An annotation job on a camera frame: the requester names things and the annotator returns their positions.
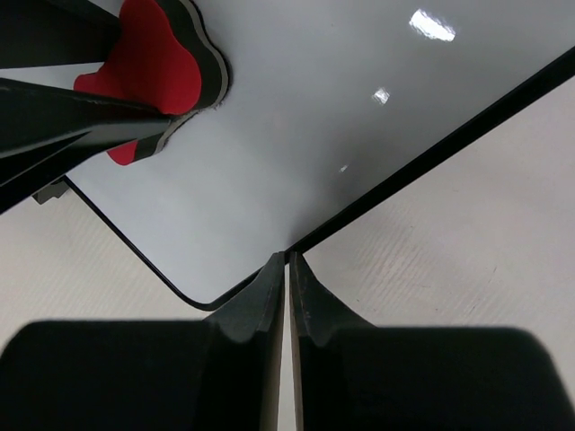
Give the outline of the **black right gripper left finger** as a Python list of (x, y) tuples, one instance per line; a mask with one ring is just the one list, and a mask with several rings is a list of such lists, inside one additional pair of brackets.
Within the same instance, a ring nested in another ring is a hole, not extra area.
[(276, 430), (285, 299), (285, 257), (205, 319), (210, 346), (197, 398), (198, 430)]

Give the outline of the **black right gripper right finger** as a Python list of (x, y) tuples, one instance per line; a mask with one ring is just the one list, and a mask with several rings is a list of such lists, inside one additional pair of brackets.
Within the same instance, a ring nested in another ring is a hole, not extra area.
[(289, 255), (289, 293), (296, 428), (377, 430), (376, 327), (322, 285), (297, 252)]

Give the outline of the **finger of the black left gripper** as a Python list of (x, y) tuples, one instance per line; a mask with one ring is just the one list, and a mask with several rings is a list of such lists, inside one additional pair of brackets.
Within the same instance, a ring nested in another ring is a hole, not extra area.
[(90, 1), (2, 0), (3, 69), (102, 62), (119, 19)]
[(171, 117), (141, 104), (1, 80), (1, 211), (89, 158), (162, 134)]

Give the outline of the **red whiteboard eraser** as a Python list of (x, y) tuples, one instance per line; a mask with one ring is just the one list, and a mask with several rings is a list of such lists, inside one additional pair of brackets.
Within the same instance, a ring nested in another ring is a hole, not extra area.
[(144, 103), (170, 116), (163, 133), (109, 150), (112, 161), (126, 166), (160, 153), (186, 121), (215, 108), (232, 77), (192, 1), (126, 1), (119, 23), (121, 34), (108, 58), (96, 72), (79, 75), (74, 88)]

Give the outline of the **white whiteboard black frame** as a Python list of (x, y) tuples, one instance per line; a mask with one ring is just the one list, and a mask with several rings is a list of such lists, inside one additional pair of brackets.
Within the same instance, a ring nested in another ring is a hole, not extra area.
[(202, 1), (233, 84), (158, 155), (71, 186), (183, 301), (219, 306), (574, 73), (571, 1)]

